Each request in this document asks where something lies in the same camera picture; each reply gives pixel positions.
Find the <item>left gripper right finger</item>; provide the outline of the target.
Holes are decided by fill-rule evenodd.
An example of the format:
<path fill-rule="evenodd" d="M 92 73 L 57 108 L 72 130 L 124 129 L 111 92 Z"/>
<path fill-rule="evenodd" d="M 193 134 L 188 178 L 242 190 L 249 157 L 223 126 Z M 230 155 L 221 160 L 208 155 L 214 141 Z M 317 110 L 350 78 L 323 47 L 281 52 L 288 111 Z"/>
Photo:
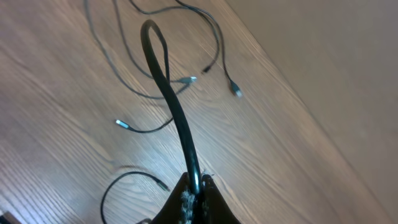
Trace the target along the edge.
<path fill-rule="evenodd" d="M 205 224 L 240 224 L 218 190 L 212 176 L 203 174 L 203 202 L 201 205 L 202 223 Z"/>

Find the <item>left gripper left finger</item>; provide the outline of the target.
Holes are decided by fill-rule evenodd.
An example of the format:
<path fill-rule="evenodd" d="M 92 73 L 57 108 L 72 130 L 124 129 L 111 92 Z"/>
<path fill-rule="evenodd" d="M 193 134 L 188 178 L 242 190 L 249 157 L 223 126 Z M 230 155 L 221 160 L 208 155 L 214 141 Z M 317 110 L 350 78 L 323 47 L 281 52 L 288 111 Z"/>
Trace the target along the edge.
<path fill-rule="evenodd" d="M 188 174 L 184 172 L 160 212 L 151 224 L 192 224 L 195 196 L 190 192 Z"/>

